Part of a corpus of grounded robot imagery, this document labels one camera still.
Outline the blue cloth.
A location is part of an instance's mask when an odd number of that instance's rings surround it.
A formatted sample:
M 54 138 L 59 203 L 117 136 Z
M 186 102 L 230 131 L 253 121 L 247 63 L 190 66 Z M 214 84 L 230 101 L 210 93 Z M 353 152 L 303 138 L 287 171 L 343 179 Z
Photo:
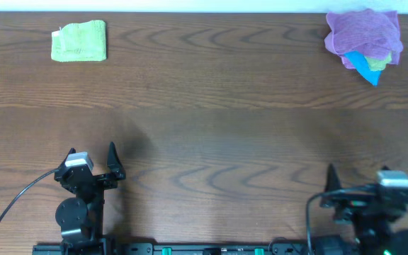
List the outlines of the blue cloth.
M 349 62 L 355 67 L 356 71 L 371 85 L 377 86 L 382 74 L 381 71 L 372 71 L 369 68 L 368 61 L 359 52 L 347 52 L 344 57 L 346 57 Z

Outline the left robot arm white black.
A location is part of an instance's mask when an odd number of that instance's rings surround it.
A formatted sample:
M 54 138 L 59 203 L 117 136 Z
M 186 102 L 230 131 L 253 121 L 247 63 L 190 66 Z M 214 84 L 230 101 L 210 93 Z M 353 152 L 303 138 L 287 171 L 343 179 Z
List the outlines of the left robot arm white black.
M 115 144 L 108 148 L 106 174 L 92 174 L 94 163 L 87 152 L 70 149 L 55 172 L 54 180 L 74 196 L 56 209 L 60 227 L 62 254 L 117 254 L 115 239 L 103 234 L 104 193 L 118 187 L 126 178 Z

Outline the yellow-green small cloth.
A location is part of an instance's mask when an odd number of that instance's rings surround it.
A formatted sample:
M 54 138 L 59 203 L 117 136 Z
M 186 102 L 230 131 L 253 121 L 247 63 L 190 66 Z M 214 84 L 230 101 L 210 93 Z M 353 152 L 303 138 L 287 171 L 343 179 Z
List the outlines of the yellow-green small cloth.
M 366 62 L 368 63 L 368 68 L 370 71 L 377 72 L 382 71 L 386 66 L 392 61 L 392 53 L 390 52 L 385 59 L 376 59 L 372 57 L 365 57 Z

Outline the green clamp on rail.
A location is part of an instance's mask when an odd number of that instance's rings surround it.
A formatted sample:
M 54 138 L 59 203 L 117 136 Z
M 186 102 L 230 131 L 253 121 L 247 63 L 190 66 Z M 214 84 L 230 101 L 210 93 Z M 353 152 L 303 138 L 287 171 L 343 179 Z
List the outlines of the green clamp on rail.
M 171 248 L 163 248 L 161 251 L 162 255 L 172 255 L 172 249 Z
M 264 255 L 264 250 L 262 248 L 256 248 L 254 250 L 255 255 Z

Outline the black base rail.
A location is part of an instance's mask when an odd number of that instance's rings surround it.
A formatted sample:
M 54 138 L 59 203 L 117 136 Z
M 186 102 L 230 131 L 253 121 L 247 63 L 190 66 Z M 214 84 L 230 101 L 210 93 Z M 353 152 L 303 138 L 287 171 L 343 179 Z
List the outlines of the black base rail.
M 284 242 L 269 245 L 191 245 L 191 244 L 122 244 L 116 248 L 105 248 L 103 245 L 91 248 L 69 249 L 60 245 L 35 245 L 32 255 L 62 254 L 106 254 L 106 255 L 162 255 L 163 248 L 171 248 L 172 255 L 255 255 L 256 248 L 262 248 L 264 255 L 305 255 L 307 246 Z

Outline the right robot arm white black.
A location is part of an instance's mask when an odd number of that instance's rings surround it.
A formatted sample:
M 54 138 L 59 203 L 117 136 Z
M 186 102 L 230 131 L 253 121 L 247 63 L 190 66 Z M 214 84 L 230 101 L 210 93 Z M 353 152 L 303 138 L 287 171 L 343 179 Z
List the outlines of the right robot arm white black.
M 319 206 L 333 208 L 333 221 L 351 224 L 355 242 L 340 236 L 311 237 L 310 205 L 319 198 Z M 333 164 L 327 168 L 324 191 L 306 204 L 306 254 L 408 255 L 408 229 L 393 232 L 390 225 L 408 212 L 408 175 L 384 166 L 377 182 L 343 188 Z

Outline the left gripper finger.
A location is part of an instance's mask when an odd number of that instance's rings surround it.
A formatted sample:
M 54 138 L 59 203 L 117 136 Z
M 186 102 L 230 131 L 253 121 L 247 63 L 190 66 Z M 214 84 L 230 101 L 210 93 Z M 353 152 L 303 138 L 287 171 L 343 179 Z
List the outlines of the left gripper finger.
M 75 148 L 71 148 L 70 150 L 69 150 L 69 152 L 67 153 L 67 155 L 66 155 L 66 157 L 64 158 L 64 160 L 62 161 L 62 163 L 59 165 L 59 169 L 62 169 L 62 168 L 64 168 L 65 167 L 65 162 L 66 162 L 66 160 L 67 160 L 67 157 L 70 155 L 70 154 L 75 154 L 76 153 L 76 150 L 75 150 Z
M 109 144 L 106 164 L 116 180 L 124 180 L 126 178 L 125 168 L 118 157 L 114 142 Z

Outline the purple cloth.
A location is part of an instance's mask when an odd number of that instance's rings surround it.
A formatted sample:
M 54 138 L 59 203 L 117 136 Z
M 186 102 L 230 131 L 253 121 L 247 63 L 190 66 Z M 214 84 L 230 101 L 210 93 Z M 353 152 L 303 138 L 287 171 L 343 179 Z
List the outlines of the purple cloth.
M 326 21 L 330 33 L 324 39 L 325 47 L 341 58 L 345 68 L 354 68 L 345 56 L 353 51 L 376 61 L 399 64 L 404 46 L 396 11 L 368 8 L 346 13 L 329 12 Z

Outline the green microfiber cloth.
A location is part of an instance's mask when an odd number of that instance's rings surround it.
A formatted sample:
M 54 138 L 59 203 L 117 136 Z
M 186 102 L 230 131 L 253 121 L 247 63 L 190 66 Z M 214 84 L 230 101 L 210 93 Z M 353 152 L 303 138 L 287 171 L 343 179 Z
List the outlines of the green microfiber cloth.
M 51 59 L 56 62 L 100 62 L 107 59 L 106 22 L 70 23 L 52 32 Z

